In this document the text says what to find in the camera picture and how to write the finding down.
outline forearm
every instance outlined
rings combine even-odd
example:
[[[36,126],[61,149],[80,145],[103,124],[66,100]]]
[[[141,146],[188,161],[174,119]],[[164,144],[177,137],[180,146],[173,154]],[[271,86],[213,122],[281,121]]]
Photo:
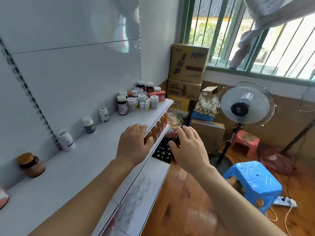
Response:
[[[275,224],[239,194],[214,167],[193,175],[211,198],[230,232],[237,236],[285,236]]]
[[[90,236],[109,201],[133,166],[119,159],[109,165],[29,236]]]

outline red box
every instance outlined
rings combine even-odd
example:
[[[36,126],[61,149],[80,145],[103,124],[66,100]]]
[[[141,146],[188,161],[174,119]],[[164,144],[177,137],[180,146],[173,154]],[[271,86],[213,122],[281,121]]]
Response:
[[[152,95],[157,95],[159,102],[165,101],[165,99],[166,99],[166,92],[165,91],[148,93],[148,97],[151,97]]]

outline pink stool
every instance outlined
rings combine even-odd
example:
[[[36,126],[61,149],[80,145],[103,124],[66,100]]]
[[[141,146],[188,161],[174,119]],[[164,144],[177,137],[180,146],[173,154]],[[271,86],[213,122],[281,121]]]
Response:
[[[245,146],[248,146],[249,150],[248,150],[247,156],[254,157],[259,142],[260,142],[260,139],[258,137],[246,131],[240,130],[233,138],[231,147],[234,146],[235,143],[241,143]]]

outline brown jar lid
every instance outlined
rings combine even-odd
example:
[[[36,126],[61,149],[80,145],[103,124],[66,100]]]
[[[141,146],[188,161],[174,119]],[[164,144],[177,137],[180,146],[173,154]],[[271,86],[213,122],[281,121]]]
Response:
[[[16,161],[18,162],[19,165],[25,165],[27,163],[30,163],[32,160],[34,160],[34,155],[33,153],[26,152],[22,155],[20,155]]]

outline blue plastic stool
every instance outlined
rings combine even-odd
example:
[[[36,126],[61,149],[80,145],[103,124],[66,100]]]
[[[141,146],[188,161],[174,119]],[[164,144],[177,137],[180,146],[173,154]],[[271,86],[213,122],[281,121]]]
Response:
[[[190,123],[193,119],[201,119],[201,120],[206,120],[206,121],[209,121],[209,122],[213,122],[213,117],[211,116],[208,116],[208,115],[204,115],[204,114],[201,114],[199,112],[196,112],[196,111],[193,111],[192,112],[192,115],[187,123],[187,126],[189,127],[190,126]]]
[[[237,163],[223,174],[224,179],[235,176],[245,188],[244,197],[254,205],[261,198],[264,205],[259,209],[265,213],[282,192],[282,185],[257,161]]]

